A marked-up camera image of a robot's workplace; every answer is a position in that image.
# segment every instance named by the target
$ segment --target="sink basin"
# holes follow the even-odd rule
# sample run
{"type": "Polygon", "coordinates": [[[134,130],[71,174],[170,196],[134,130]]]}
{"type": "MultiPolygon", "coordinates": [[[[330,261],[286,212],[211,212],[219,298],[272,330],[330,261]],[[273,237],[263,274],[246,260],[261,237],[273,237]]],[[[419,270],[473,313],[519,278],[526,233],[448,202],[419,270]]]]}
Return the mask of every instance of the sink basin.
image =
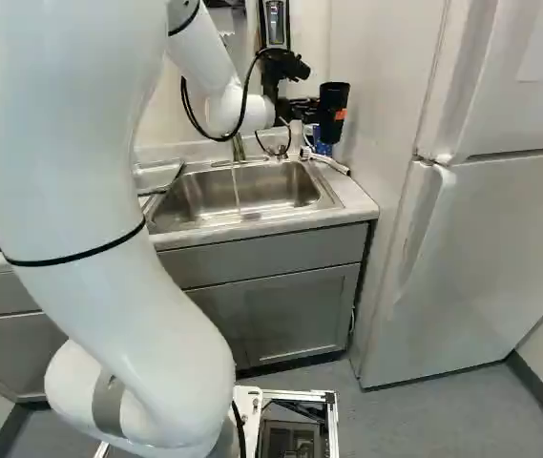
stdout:
{"type": "Polygon", "coordinates": [[[151,209],[148,220],[155,232],[165,232],[340,205],[311,169],[295,161],[187,166],[151,209]]]}

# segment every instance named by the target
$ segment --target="countertop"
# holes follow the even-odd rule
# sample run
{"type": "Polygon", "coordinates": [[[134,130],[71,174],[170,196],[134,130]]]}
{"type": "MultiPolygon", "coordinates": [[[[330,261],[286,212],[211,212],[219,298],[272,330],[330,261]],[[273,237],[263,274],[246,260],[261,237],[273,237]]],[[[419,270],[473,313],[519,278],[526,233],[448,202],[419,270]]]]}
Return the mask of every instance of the countertop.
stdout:
{"type": "MultiPolygon", "coordinates": [[[[196,160],[226,159],[226,150],[207,142],[192,142],[166,147],[144,148],[136,152],[140,163],[167,159],[176,156],[185,157],[188,162],[196,160]]],[[[294,217],[290,220],[249,221],[234,226],[220,226],[207,230],[177,231],[167,234],[151,235],[151,241],[157,251],[184,248],[208,243],[219,243],[236,239],[251,239],[288,232],[316,229],[339,224],[349,224],[376,219],[379,216],[377,204],[351,178],[335,171],[326,164],[316,162],[322,176],[343,204],[343,208],[332,208],[312,214],[294,217]]],[[[10,272],[10,266],[0,253],[0,273],[10,272]]]]}

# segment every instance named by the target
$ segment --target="freezer door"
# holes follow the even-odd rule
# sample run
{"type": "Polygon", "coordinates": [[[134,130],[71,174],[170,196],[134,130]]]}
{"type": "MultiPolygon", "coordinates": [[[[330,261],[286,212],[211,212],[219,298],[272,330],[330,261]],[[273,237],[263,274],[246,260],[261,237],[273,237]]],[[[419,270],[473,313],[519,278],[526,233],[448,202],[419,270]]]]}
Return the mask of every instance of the freezer door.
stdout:
{"type": "Polygon", "coordinates": [[[421,156],[543,149],[543,0],[452,1],[437,60],[421,156]]]}
{"type": "Polygon", "coordinates": [[[543,316],[543,155],[415,161],[408,179],[364,387],[501,360],[543,316]]]}

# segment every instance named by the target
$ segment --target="robotic arm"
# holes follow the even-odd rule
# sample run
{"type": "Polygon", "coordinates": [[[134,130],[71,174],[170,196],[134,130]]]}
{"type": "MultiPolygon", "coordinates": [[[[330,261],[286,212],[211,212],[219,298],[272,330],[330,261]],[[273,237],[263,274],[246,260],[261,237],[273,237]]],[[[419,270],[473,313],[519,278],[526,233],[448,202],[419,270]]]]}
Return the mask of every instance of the robotic arm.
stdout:
{"type": "MultiPolygon", "coordinates": [[[[160,265],[131,178],[165,49],[233,129],[242,89],[202,0],[0,0],[0,247],[70,337],[51,406],[134,454],[202,458],[233,430],[233,358],[160,265]]],[[[244,128],[273,118],[248,96],[244,128]]]]}

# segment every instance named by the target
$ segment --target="refrigerator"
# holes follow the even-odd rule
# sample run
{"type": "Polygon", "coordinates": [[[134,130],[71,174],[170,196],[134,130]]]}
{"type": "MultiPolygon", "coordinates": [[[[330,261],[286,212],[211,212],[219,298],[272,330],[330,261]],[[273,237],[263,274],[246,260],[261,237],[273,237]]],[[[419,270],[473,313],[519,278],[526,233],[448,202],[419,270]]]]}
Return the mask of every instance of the refrigerator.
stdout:
{"type": "Polygon", "coordinates": [[[381,208],[356,376],[383,387],[501,361],[543,317],[543,0],[341,3],[342,146],[381,208]]]}

